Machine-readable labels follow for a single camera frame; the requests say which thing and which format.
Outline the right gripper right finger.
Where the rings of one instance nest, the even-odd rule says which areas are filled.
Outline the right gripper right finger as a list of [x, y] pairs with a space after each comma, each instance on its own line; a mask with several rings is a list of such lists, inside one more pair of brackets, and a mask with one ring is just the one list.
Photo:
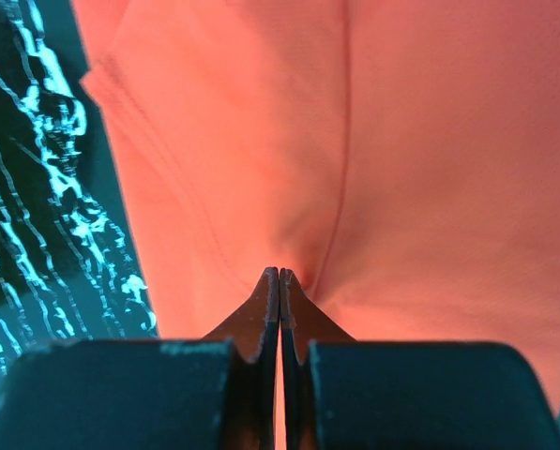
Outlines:
[[280, 271], [290, 449], [560, 449], [534, 371], [495, 342], [363, 341]]

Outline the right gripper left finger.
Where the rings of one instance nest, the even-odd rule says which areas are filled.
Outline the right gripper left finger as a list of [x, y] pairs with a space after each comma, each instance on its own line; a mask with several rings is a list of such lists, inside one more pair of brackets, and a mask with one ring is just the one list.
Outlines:
[[0, 449], [270, 449], [279, 273], [197, 340], [84, 340], [18, 358]]

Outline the orange t shirt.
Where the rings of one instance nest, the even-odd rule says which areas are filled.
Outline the orange t shirt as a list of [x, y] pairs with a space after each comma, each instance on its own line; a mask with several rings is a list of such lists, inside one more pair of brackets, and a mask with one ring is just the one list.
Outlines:
[[267, 267], [363, 341], [508, 345], [560, 413], [560, 1], [76, 1], [163, 339]]

